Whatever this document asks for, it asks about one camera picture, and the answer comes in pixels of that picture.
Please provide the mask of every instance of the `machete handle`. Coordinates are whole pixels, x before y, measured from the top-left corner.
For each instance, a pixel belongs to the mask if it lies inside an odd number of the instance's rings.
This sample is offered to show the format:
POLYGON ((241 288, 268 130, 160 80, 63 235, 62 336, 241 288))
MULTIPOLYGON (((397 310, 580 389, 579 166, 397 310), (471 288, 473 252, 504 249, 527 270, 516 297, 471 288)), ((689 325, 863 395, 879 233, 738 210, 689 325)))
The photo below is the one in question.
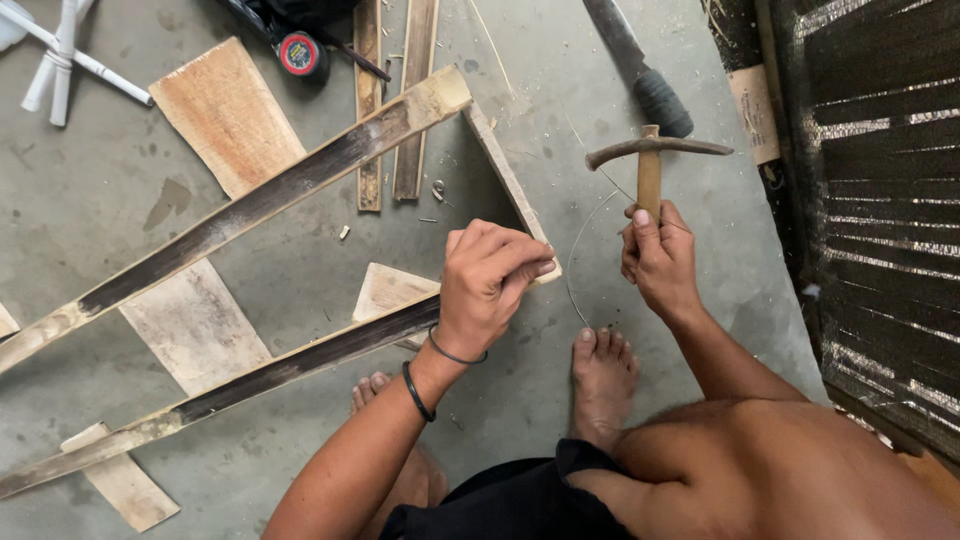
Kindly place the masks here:
POLYGON ((650 123, 660 126, 661 135, 684 138, 693 133, 690 113, 657 70, 651 69, 636 78, 634 94, 650 123))

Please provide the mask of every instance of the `concrete floor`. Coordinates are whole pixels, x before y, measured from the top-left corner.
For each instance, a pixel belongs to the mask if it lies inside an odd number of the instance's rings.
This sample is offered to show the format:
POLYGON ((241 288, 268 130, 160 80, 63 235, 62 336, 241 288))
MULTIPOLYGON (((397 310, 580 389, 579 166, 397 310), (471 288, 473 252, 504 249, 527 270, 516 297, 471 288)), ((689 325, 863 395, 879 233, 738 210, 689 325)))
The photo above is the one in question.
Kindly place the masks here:
MULTIPOLYGON (((406 3, 388 0, 383 54, 401 53, 406 3)), ((569 342, 583 326, 613 325, 634 340, 643 378, 633 420, 701 397, 663 323, 619 275, 616 232, 629 204, 583 166, 584 150, 636 136, 643 120, 579 0, 478 2, 510 83, 468 0, 442 0, 436 67, 457 62, 508 150, 516 175, 566 266, 529 295, 491 361, 471 370, 440 406, 423 444, 451 485, 493 464, 551 454, 566 431, 569 342)), ((54 28, 59 2, 24 1, 54 28)), ((710 311, 748 349, 807 395, 826 401, 770 210, 740 128, 730 88, 698 0, 623 3, 648 59, 673 83, 697 122, 694 136, 736 148, 729 158, 665 156, 663 194, 698 236, 699 284, 710 311)), ((238 35, 306 148, 351 125, 353 68, 333 57, 319 94, 281 76, 272 51, 214 2, 101 0, 80 44, 146 87, 230 35, 238 35)), ((166 122, 83 73, 69 124, 18 104, 42 49, 28 38, 0 53, 0 302, 30 323, 78 297, 227 201, 200 159, 166 122), (191 193, 188 206, 146 227, 165 179, 191 193)), ((390 95, 399 87, 395 59, 390 95)), ((629 192, 636 160, 605 167, 629 192)), ((393 170, 393 156, 384 160, 393 170)), ((432 130, 427 181, 449 200, 424 196, 356 211, 352 176, 303 201, 210 257, 275 355, 349 324, 364 269, 376 261, 437 279, 443 239, 474 217, 516 224, 466 123, 432 130), (418 217, 437 219, 423 223, 418 217), (338 244, 344 225, 352 232, 338 244), (324 311, 331 321, 327 321, 324 311)), ((144 538, 254 538, 277 501, 348 416, 349 389, 375 370, 396 372, 411 354, 365 356, 251 400, 132 454, 183 510, 144 538)), ((183 393, 116 312, 75 332, 0 379, 0 470, 58 450, 64 438, 104 420, 119 427, 183 393)), ((5 538, 133 538, 138 535, 82 475, 0 503, 5 538)))

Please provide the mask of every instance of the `bare foot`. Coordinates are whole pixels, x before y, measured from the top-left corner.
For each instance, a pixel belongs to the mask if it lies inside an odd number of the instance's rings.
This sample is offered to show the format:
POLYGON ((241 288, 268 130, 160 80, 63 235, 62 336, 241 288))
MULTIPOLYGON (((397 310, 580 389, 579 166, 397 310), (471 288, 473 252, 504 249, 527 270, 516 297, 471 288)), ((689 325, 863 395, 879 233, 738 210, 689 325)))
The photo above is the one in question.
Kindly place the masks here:
MULTIPOLYGON (((376 395, 386 387, 390 378, 376 372, 369 379, 364 377, 353 387, 350 401, 350 415, 354 415, 376 398, 376 395)), ((411 504, 421 508, 432 508, 446 497, 446 475, 440 466, 425 452, 420 445, 414 447, 407 457, 400 475, 396 478, 394 488, 387 495, 383 505, 376 511, 370 524, 360 534, 359 538, 378 538, 390 512, 398 504, 411 504)))
POLYGON ((570 436, 611 453, 632 408, 640 378, 630 342, 619 332, 583 329, 573 341, 570 436))

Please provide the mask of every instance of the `black tape measure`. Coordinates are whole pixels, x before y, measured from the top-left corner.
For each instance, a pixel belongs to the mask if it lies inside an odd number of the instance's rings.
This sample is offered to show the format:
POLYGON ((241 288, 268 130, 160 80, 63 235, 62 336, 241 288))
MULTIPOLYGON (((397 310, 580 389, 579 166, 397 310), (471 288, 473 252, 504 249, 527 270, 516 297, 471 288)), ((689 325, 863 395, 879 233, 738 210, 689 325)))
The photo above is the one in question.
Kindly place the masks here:
POLYGON ((315 85, 323 85, 330 76, 326 49, 306 32, 294 32, 276 48, 280 64, 288 73, 315 85))

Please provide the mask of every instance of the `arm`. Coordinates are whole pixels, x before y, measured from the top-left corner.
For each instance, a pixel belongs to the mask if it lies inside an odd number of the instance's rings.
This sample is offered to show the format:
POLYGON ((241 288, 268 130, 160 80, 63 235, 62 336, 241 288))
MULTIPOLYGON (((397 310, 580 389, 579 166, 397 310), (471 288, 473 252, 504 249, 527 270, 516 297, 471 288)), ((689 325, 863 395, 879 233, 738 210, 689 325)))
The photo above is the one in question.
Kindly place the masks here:
POLYGON ((673 332, 704 396, 807 401, 734 341, 704 308, 697 291, 694 236, 673 203, 663 201, 660 227, 636 205, 626 215, 633 220, 623 231, 620 272, 673 332))
MULTIPOLYGON (((553 250, 529 235, 474 220, 450 233, 437 344, 473 360, 507 330, 526 287, 553 271, 553 250)), ((427 410, 468 369, 427 342, 410 376, 427 410)), ((353 538, 393 487, 426 421, 403 378, 354 414, 306 464, 274 511, 263 538, 353 538)))

